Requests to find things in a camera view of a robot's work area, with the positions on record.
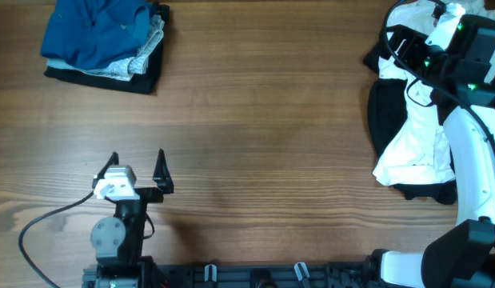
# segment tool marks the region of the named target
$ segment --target blue shirt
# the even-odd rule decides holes
[[[146,43],[152,5],[142,0],[58,0],[41,55],[83,70],[133,57]]]

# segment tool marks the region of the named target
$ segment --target pile of clothes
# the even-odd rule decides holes
[[[151,93],[162,70],[169,12],[143,0],[58,0],[41,48],[45,76]]]
[[[483,0],[454,1],[436,25],[430,16],[433,2],[418,0],[399,6],[389,16],[388,38],[392,28],[406,26],[428,35],[427,45],[446,49],[464,14],[495,21],[495,10],[486,10]],[[432,197],[442,204],[454,204],[457,186],[449,142],[438,121],[437,106],[428,106],[432,88],[421,81],[412,85],[415,77],[396,66],[394,58],[382,57],[384,49],[379,42],[364,59],[379,74],[367,107],[369,133],[379,157],[373,175],[382,185],[403,192],[407,200]],[[495,52],[490,63],[485,82],[495,85]]]

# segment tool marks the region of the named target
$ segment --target folded clothes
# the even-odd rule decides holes
[[[133,57],[146,43],[151,7],[143,0],[58,0],[41,55],[83,70]]]
[[[164,28],[168,24],[170,8],[167,5],[154,3],[157,14],[160,14],[164,21]],[[153,53],[148,58],[148,65],[145,74],[134,74],[130,81],[120,81],[112,78],[92,76],[77,70],[63,70],[47,67],[45,76],[56,78],[60,81],[70,82],[97,88],[119,90],[132,93],[149,94],[153,91],[162,72],[162,55],[164,39],[154,48]]]
[[[130,81],[134,74],[144,74],[146,72],[150,54],[153,53],[154,48],[164,37],[163,27],[164,21],[160,15],[154,15],[150,20],[146,44],[139,49],[137,56],[114,61],[105,69],[82,70],[69,65],[62,59],[48,59],[47,65],[57,69],[78,70],[93,76]]]

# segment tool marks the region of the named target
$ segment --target wood grain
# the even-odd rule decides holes
[[[393,0],[171,4],[154,95],[45,78],[53,5],[0,6],[0,287],[45,286],[22,259],[31,219],[90,191],[116,150],[150,185],[158,148],[176,193],[149,207],[160,264],[356,260],[422,250],[455,206],[378,184],[361,64]],[[98,200],[33,227],[26,248],[61,286],[94,264]]]

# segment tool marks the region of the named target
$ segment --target white plastic part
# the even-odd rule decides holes
[[[465,9],[457,3],[450,3],[446,7],[446,13],[441,16],[437,23],[436,29],[432,31],[429,37],[425,40],[428,46],[439,46],[443,50],[448,48],[452,41],[453,35],[457,30],[459,21],[462,15],[465,14]]]
[[[134,189],[136,181],[132,167],[111,166],[105,172],[104,178],[96,184],[94,194],[97,199],[107,197],[113,201],[138,200],[140,197]]]
[[[495,138],[495,110],[472,106]],[[446,137],[457,175],[457,225],[486,216],[495,224],[495,158],[485,133],[465,110],[456,108],[445,120]]]
[[[400,286],[425,288],[421,280],[423,253],[388,251],[382,255],[381,278]]]

